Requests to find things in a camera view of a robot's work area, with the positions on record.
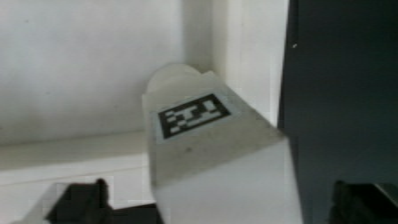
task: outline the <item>white surface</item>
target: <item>white surface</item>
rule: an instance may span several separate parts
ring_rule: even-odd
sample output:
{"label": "white surface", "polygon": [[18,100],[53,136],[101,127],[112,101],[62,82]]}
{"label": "white surface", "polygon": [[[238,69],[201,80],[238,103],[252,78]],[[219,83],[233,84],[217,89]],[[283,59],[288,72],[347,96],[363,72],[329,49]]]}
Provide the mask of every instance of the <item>white surface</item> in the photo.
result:
{"label": "white surface", "polygon": [[173,224],[300,224],[288,141],[160,187],[155,198]]}
{"label": "white surface", "polygon": [[0,1],[0,144],[142,130],[155,70],[210,68],[212,0]]}
{"label": "white surface", "polygon": [[0,153],[0,223],[41,219],[61,183],[105,178],[114,208],[153,202],[141,132],[2,147]]}
{"label": "white surface", "polygon": [[213,0],[213,70],[277,124],[288,0]]}
{"label": "white surface", "polygon": [[[157,74],[174,77],[169,67]],[[142,97],[151,187],[164,221],[167,224],[300,224],[288,139],[212,73],[180,75],[173,80]],[[229,115],[204,123],[206,101],[197,99],[210,94]],[[176,123],[158,118],[158,114],[185,113],[187,103],[197,109],[196,116],[190,111],[185,116],[203,125],[167,138],[165,130],[173,132]]]}
{"label": "white surface", "polygon": [[0,144],[142,130],[155,70],[215,69],[276,124],[288,0],[2,0]]}
{"label": "white surface", "polygon": [[180,79],[180,76],[185,77],[187,75],[201,75],[199,71],[188,65],[171,64],[164,66],[153,74],[146,92],[157,91],[162,86],[169,85],[176,81],[176,79]]}

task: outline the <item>white wall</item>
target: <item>white wall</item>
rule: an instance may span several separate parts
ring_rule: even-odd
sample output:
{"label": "white wall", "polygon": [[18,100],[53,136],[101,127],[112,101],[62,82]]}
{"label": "white wall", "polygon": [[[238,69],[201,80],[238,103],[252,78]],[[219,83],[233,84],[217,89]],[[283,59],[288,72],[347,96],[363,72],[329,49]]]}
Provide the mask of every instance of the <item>white wall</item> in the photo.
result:
{"label": "white wall", "polygon": [[0,144],[142,129],[155,70],[210,68],[210,3],[0,1]]}
{"label": "white wall", "polygon": [[148,80],[174,62],[215,69],[276,123],[286,8],[288,0],[2,0],[0,145],[141,130]]}
{"label": "white wall", "polygon": [[288,0],[213,0],[213,69],[277,124]]}

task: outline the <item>white shelf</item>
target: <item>white shelf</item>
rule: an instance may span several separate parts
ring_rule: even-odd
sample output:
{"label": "white shelf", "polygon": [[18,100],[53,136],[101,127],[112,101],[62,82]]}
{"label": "white shelf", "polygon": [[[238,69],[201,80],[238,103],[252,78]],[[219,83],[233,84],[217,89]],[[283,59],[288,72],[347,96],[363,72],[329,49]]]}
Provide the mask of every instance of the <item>white shelf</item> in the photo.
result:
{"label": "white shelf", "polygon": [[0,223],[41,220],[62,185],[105,178],[110,205],[153,202],[144,133],[0,148]]}

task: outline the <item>black object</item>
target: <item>black object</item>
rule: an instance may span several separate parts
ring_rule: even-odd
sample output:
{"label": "black object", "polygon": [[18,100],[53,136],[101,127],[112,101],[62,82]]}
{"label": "black object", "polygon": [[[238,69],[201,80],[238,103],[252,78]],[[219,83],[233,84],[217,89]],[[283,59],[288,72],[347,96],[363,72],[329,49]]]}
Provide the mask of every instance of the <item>black object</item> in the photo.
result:
{"label": "black object", "polygon": [[398,1],[290,6],[279,128],[304,223],[324,224],[336,180],[398,185]]}
{"label": "black object", "polygon": [[331,224],[396,224],[398,188],[389,184],[347,184],[334,186]]}
{"label": "black object", "polygon": [[46,220],[52,224],[164,224],[155,204],[112,209],[101,179],[94,184],[69,185]]}

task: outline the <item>white panel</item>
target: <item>white panel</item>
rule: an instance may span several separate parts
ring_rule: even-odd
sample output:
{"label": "white panel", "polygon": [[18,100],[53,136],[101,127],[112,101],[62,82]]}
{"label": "white panel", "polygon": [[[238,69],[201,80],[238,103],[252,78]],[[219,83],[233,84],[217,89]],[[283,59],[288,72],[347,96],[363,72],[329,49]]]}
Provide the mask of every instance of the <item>white panel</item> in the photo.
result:
{"label": "white panel", "polygon": [[277,123],[288,0],[213,0],[213,67]]}
{"label": "white panel", "polygon": [[167,223],[302,224],[288,141],[157,188]]}

